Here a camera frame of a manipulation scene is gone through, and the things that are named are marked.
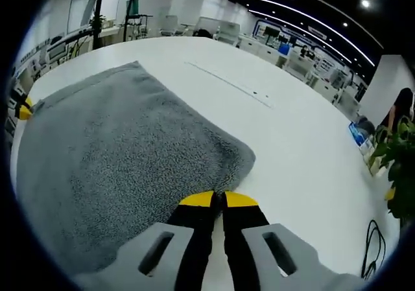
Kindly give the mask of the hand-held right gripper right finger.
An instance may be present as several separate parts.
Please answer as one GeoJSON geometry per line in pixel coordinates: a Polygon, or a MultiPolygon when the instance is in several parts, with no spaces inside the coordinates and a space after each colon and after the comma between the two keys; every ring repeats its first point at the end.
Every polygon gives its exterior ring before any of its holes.
{"type": "Polygon", "coordinates": [[[317,251],[281,224],[270,224],[258,203],[223,193],[224,251],[235,290],[360,290],[364,281],[325,267],[317,251]]]}

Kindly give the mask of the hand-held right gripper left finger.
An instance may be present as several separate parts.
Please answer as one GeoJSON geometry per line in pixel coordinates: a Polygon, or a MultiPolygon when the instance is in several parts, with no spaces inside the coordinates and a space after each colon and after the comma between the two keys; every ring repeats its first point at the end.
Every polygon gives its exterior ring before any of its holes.
{"type": "Polygon", "coordinates": [[[192,194],[166,223],[155,223],[123,244],[105,269],[74,281],[81,290],[200,290],[216,217],[214,191],[192,194]]]}

